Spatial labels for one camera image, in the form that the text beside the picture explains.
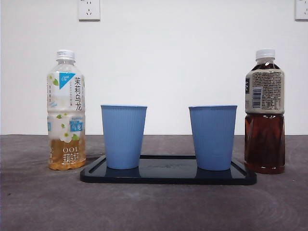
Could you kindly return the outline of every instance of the white bottle cap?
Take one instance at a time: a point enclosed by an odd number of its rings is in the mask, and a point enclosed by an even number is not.
[[[73,60],[75,62],[75,53],[69,50],[58,50],[57,51],[57,61],[60,59]]]
[[[260,49],[256,52],[256,60],[261,58],[274,58],[275,50],[271,48]]]

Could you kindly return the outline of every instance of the tray rim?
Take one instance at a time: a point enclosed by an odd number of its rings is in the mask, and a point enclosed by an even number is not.
[[[196,159],[195,155],[174,155],[174,154],[142,154],[140,159]],[[245,178],[227,179],[202,179],[202,178],[135,178],[135,177],[105,177],[87,176],[90,171],[95,171],[106,160],[106,156],[98,157],[87,165],[80,172],[79,179],[86,183],[129,183],[129,184],[187,184],[187,185],[253,185],[257,183],[255,172],[247,169],[242,163],[232,158],[231,165],[241,172]]]

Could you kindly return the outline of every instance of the cup rim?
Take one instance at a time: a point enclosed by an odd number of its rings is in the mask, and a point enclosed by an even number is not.
[[[189,106],[189,109],[193,108],[218,108],[218,107],[235,107],[237,108],[237,105],[203,105],[203,106]]]
[[[147,106],[124,105],[124,104],[101,104],[101,107],[142,107],[142,108],[147,108]]]

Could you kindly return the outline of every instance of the plastic bottle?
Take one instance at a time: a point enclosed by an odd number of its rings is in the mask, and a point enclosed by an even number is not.
[[[73,51],[59,50],[57,61],[47,74],[49,168],[67,170],[86,161],[84,77]]]
[[[274,64],[275,50],[256,54],[245,84],[245,165],[258,173],[284,171],[284,72]]]

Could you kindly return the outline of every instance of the barcode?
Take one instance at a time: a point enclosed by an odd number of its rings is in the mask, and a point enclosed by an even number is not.
[[[263,87],[253,88],[252,90],[252,107],[261,108]]]

